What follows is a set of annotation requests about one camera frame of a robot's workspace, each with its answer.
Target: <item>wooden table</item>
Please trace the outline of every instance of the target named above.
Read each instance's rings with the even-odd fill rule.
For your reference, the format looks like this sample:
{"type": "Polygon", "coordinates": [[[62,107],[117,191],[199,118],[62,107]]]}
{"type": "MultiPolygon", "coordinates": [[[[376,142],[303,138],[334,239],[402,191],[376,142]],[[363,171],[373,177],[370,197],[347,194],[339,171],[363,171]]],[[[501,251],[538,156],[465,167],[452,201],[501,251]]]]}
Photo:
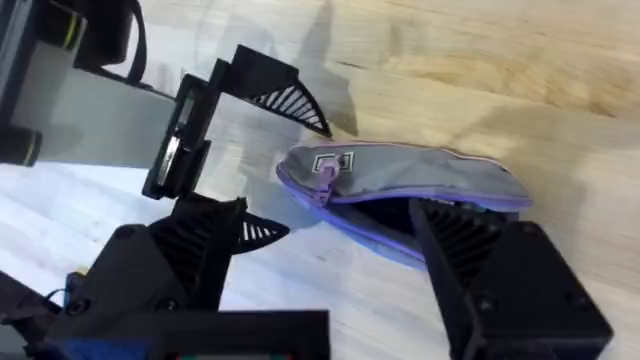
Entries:
{"type": "MultiPolygon", "coordinates": [[[[640,3],[142,3],[145,80],[161,90],[175,92],[185,72],[206,77],[242,43],[301,70],[336,139],[503,162],[534,199],[524,217],[544,226],[614,327],[602,358],[640,357],[640,3]]],[[[336,359],[448,358],[426,274],[372,254],[283,192],[274,166],[311,133],[225,97],[209,137],[198,191],[248,196],[252,211],[294,228],[233,260],[225,308],[329,308],[336,359]]],[[[171,206],[137,195],[143,171],[42,164],[0,173],[2,270],[42,292],[89,266],[117,225],[171,206]]]]}

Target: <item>gray zipper pouch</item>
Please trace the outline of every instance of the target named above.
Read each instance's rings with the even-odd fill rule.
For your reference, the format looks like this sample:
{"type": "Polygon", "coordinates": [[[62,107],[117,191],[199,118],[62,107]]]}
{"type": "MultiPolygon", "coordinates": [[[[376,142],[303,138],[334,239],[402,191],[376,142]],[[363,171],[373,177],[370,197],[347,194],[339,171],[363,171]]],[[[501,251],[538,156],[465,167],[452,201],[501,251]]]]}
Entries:
{"type": "Polygon", "coordinates": [[[322,219],[377,253],[424,268],[408,202],[428,198],[518,213],[527,191],[498,162],[440,148],[392,143],[299,146],[277,166],[285,187],[322,219]]]}

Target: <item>black bracket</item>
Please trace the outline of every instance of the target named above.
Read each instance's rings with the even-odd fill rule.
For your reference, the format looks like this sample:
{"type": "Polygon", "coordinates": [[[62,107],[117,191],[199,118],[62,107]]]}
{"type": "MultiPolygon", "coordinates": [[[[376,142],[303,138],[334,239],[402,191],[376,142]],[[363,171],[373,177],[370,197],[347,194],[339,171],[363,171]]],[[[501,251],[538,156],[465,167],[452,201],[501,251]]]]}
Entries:
{"type": "Polygon", "coordinates": [[[195,189],[211,142],[204,139],[220,95],[226,93],[331,137],[318,103],[298,69],[239,45],[233,61],[218,59],[209,81],[187,74],[156,161],[142,193],[176,198],[195,189]]]}

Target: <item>purple trim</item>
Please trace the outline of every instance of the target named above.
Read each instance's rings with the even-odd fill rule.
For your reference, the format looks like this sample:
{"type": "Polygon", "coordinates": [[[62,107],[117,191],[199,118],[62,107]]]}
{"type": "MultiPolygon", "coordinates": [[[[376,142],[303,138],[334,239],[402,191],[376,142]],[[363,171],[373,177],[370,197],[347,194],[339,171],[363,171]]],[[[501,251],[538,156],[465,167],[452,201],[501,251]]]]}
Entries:
{"type": "Polygon", "coordinates": [[[362,236],[364,238],[371,239],[373,241],[377,241],[377,242],[382,243],[382,244],[384,244],[384,245],[386,245],[386,246],[388,246],[388,247],[390,247],[392,249],[398,250],[398,251],[400,251],[401,253],[403,253],[405,255],[411,256],[412,258],[415,258],[416,260],[420,260],[420,261],[424,262],[424,256],[422,255],[422,253],[420,253],[420,252],[418,252],[418,251],[416,251],[414,249],[411,249],[411,248],[409,248],[407,246],[404,246],[404,245],[394,241],[391,238],[388,238],[386,236],[381,235],[380,233],[373,232],[373,231],[366,231],[366,230],[364,230],[362,228],[354,226],[350,222],[348,222],[348,221],[346,221],[346,220],[344,220],[344,219],[342,219],[340,217],[332,215],[331,212],[326,210],[324,207],[316,207],[316,206],[314,206],[315,204],[310,203],[308,201],[308,199],[300,197],[300,196],[297,196],[299,194],[297,194],[295,192],[295,190],[293,190],[293,189],[288,189],[288,190],[291,192],[291,194],[293,196],[295,196],[300,201],[303,201],[304,203],[306,203],[308,205],[311,205],[313,211],[318,215],[318,217],[320,219],[328,222],[329,224],[334,225],[334,226],[336,226],[338,228],[344,229],[346,231],[353,232],[356,235],[362,236]]]}
{"type": "MultiPolygon", "coordinates": [[[[276,174],[286,186],[293,188],[294,190],[308,196],[313,199],[316,191],[308,189],[298,184],[289,174],[282,169],[283,165],[278,164],[276,167],[276,174]]],[[[394,197],[420,197],[427,199],[446,200],[446,201],[465,201],[473,202],[489,210],[501,211],[501,212],[516,212],[532,205],[532,201],[529,198],[506,198],[487,195],[469,195],[469,194],[455,194],[448,191],[446,187],[433,187],[434,189],[442,192],[438,193],[426,193],[424,191],[410,191],[407,189],[394,189],[383,190],[372,194],[365,195],[353,195],[353,196],[334,196],[331,197],[330,202],[333,204],[351,204],[355,202],[388,199],[394,197]]]]}

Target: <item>cable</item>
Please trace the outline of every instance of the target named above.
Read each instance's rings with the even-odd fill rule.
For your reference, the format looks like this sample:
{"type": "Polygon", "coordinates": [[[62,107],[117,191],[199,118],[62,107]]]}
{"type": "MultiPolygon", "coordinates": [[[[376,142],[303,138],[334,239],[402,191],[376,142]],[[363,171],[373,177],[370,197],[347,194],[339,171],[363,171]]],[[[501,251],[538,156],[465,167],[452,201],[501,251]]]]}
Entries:
{"type": "Polygon", "coordinates": [[[144,70],[147,66],[147,31],[144,26],[140,2],[138,0],[129,0],[129,5],[138,24],[138,46],[127,76],[127,82],[129,84],[138,84],[142,81],[142,75],[144,75],[144,70]]]}

